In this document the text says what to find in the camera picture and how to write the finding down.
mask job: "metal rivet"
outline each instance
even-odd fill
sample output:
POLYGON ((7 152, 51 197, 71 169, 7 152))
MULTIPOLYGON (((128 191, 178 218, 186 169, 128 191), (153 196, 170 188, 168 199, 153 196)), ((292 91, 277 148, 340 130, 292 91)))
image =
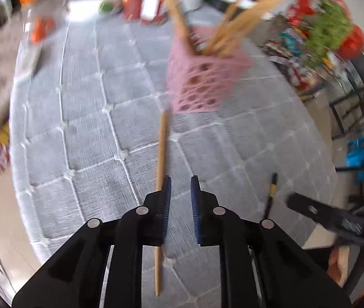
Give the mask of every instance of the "metal rivet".
POLYGON ((308 210, 309 210, 310 212, 312 212, 313 214, 317 214, 317 213, 318 213, 318 210, 317 210, 315 207, 313 207, 312 205, 310 205, 310 206, 308 207, 308 210))
POLYGON ((136 213, 138 213, 139 215, 145 215, 148 212, 149 212, 149 208, 147 208, 145 206, 141 206, 136 209, 136 213))
POLYGON ((213 209, 213 213, 216 215, 224 215, 226 210, 223 207, 218 206, 213 209))
POLYGON ((272 229, 275 223, 272 220, 266 219, 262 221, 262 227, 266 229, 272 229))
POLYGON ((96 228, 99 226, 101 222, 98 219, 91 219, 88 221, 88 227, 89 228, 96 228))

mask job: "green lime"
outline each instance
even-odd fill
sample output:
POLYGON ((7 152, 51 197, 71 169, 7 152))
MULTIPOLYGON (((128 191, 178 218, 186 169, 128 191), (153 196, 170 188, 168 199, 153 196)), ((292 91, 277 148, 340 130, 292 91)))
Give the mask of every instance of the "green lime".
POLYGON ((109 0, 102 1, 99 5, 99 13, 109 13, 113 10, 113 3, 109 0))

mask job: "blue object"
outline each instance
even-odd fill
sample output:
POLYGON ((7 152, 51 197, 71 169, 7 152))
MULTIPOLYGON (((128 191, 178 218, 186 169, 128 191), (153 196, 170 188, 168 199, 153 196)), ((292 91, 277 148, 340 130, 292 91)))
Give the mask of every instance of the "blue object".
MULTIPOLYGON (((364 137, 348 141, 346 164, 348 167, 361 167, 364 165, 364 137)), ((364 181, 364 171, 357 173, 357 181, 364 181)))
POLYGON ((282 38, 283 45, 291 51, 294 55, 299 56, 301 54, 300 51, 296 49, 296 39, 294 39, 290 34, 287 32, 282 32, 280 34, 282 38))

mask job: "pink mesh basket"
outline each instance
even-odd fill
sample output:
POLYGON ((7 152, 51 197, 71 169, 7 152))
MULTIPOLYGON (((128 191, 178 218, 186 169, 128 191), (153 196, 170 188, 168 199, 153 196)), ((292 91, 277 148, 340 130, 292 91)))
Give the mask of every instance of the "pink mesh basket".
MULTIPOLYGON (((204 42, 214 28, 195 28, 199 42, 204 42)), ((167 83, 174 112, 216 111, 232 91, 234 83, 250 66, 246 53, 237 48, 230 57, 193 55, 187 43, 174 36, 170 49, 167 83)))

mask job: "black chair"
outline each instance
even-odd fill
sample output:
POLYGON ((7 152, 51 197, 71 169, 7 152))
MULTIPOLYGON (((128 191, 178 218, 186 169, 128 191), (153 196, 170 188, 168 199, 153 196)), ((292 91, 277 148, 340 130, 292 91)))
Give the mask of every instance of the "black chair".
POLYGON ((359 75, 363 86, 359 86, 355 78, 353 77, 351 71, 346 70, 348 80, 352 85, 353 90, 346 94, 343 97, 337 98, 336 100, 329 103, 329 107, 331 111, 333 112, 333 115, 336 119, 337 125, 339 127, 340 133, 338 133, 335 136, 332 136, 332 140, 336 140, 339 138, 344 138, 348 134, 352 132, 363 132, 364 131, 364 55, 361 54, 358 58, 353 59, 351 61, 354 69, 356 70, 357 74, 359 75), (351 99, 357 97, 357 102, 349 107, 349 109, 342 114, 339 115, 337 111, 337 106, 340 105, 343 102, 349 101, 351 102, 351 99), (354 112, 356 112, 357 109, 360 108, 361 114, 359 117, 355 118, 354 121, 347 127, 344 127, 343 120, 348 118, 350 115, 353 115, 354 112))

